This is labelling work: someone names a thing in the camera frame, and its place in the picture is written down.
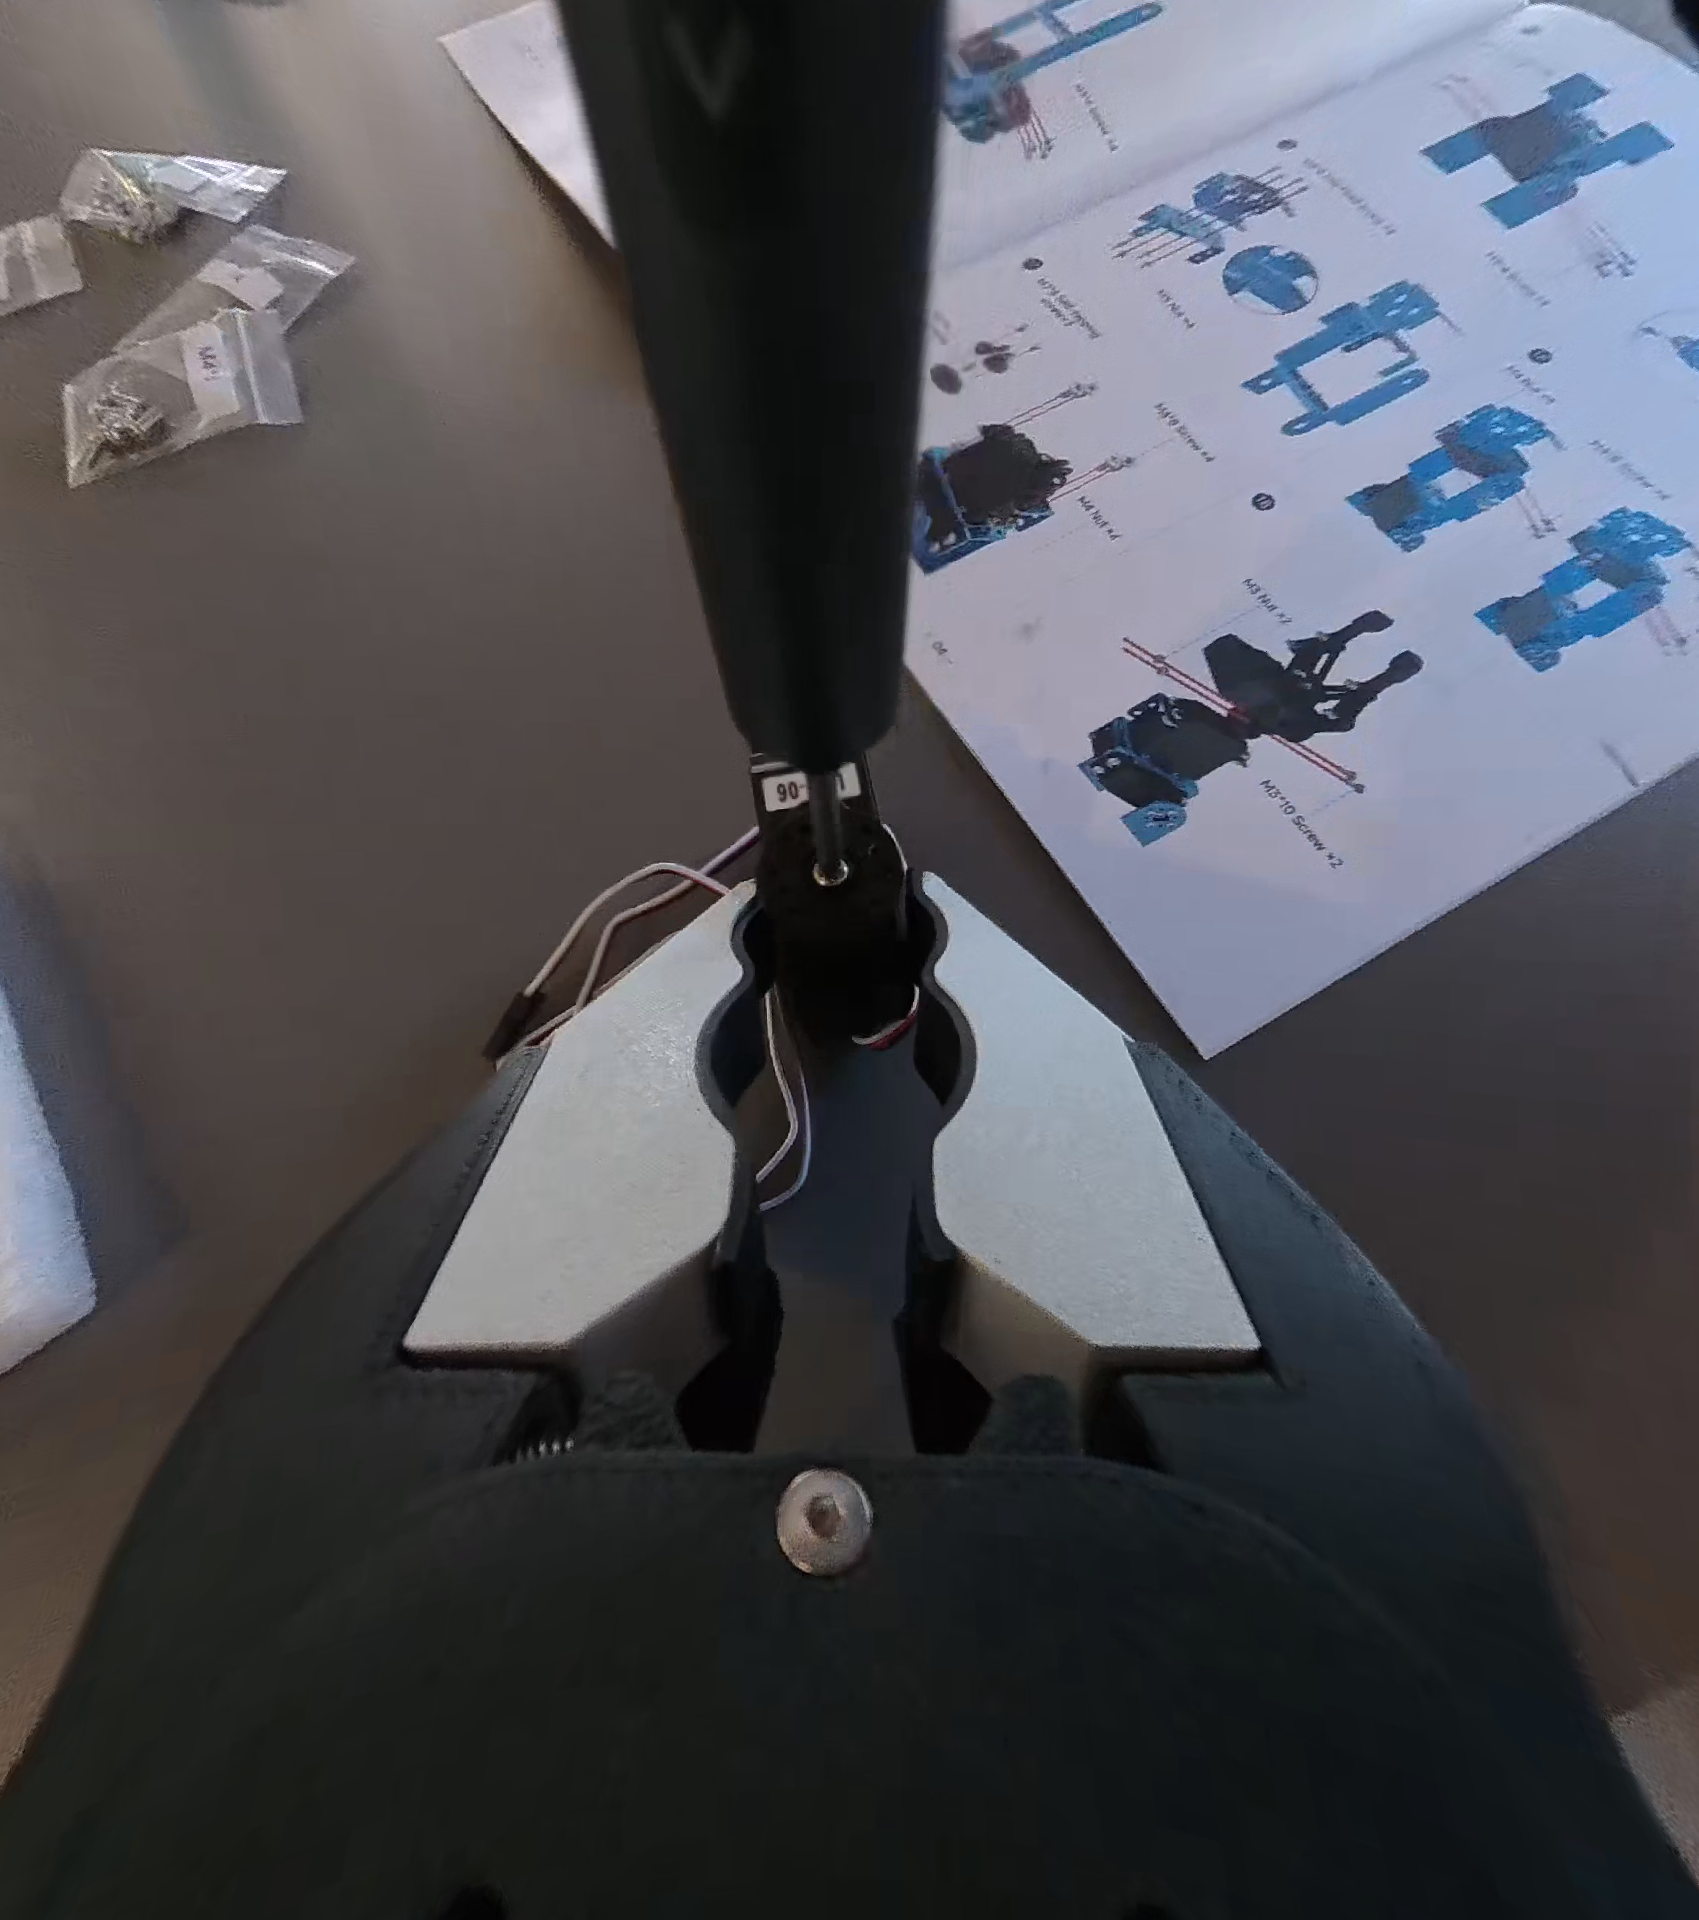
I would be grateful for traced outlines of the black precision screwdriver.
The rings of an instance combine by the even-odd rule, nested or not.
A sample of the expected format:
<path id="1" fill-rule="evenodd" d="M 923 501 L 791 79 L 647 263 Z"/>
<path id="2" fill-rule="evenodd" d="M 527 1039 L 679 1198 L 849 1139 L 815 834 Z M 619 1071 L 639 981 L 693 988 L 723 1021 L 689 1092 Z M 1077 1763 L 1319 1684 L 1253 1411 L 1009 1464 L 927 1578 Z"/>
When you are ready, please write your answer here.
<path id="1" fill-rule="evenodd" d="M 903 672 L 945 4 L 559 4 L 731 718 L 839 769 Z"/>

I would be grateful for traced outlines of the printed instruction sheet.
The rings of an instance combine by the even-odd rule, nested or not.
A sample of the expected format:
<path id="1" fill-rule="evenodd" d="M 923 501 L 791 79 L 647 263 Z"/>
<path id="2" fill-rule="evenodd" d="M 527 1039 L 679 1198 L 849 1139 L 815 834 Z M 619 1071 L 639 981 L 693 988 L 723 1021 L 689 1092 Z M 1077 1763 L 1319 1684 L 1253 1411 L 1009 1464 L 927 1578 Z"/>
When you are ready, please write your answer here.
<path id="1" fill-rule="evenodd" d="M 557 8 L 444 43 L 613 240 Z M 945 8 L 903 672 L 1211 1056 L 1699 756 L 1699 66 Z"/>

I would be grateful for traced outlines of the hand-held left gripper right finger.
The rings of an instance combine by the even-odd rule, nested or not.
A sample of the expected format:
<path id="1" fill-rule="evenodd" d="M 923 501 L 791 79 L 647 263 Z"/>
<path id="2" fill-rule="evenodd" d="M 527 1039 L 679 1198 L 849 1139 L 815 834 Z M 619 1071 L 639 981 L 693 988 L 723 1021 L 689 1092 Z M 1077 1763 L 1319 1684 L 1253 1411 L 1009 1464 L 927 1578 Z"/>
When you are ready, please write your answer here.
<path id="1" fill-rule="evenodd" d="M 931 1102 L 893 1322 L 913 1450 L 963 1452 L 1015 1380 L 1055 1380 L 1093 1428 L 1125 1375 L 1257 1370 L 1137 1044 L 945 880 L 911 877 L 909 923 Z"/>

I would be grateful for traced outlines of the wood edged desk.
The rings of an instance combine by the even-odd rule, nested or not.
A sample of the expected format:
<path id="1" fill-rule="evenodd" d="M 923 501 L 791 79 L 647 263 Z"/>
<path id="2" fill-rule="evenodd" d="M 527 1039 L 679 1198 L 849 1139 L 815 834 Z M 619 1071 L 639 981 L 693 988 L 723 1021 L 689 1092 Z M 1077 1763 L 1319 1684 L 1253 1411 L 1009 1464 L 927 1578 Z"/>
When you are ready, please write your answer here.
<path id="1" fill-rule="evenodd" d="M 0 1783 L 238 1334 L 585 898 L 747 826 L 613 262 L 438 46 L 495 9 L 0 4 L 0 228 L 204 152 L 358 256 L 302 426 L 82 492 L 62 384 L 208 240 L 0 321 L 0 974 L 98 1280 L 0 1380 Z M 1699 761 L 1211 1064 L 919 694 L 875 766 L 1467 1373 L 1699 1875 Z"/>

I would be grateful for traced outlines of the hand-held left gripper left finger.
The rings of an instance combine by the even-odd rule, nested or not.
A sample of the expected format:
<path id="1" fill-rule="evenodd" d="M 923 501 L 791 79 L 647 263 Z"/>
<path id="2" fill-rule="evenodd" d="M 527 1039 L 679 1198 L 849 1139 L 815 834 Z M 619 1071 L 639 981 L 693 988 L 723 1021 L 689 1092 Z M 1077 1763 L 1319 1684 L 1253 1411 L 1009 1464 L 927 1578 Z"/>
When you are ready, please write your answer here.
<path id="1" fill-rule="evenodd" d="M 402 1342 L 426 1365 L 641 1373 L 693 1448 L 751 1452 L 781 1334 L 757 1156 L 747 882 L 531 1047 Z"/>

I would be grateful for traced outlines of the scattered small screw bags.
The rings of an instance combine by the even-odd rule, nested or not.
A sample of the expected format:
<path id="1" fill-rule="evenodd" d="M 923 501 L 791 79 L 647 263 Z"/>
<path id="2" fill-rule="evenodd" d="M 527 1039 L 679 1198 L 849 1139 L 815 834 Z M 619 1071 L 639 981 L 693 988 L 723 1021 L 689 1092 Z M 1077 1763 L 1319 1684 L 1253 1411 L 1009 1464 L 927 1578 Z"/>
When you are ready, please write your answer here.
<path id="1" fill-rule="evenodd" d="M 0 228 L 0 321 L 86 289 L 76 230 L 154 245 L 190 220 L 228 228 L 164 302 L 62 387 L 66 481 L 84 487 L 246 428 L 304 417 L 286 338 L 356 268 L 354 252 L 258 222 L 286 169 L 88 148 L 54 212 Z"/>

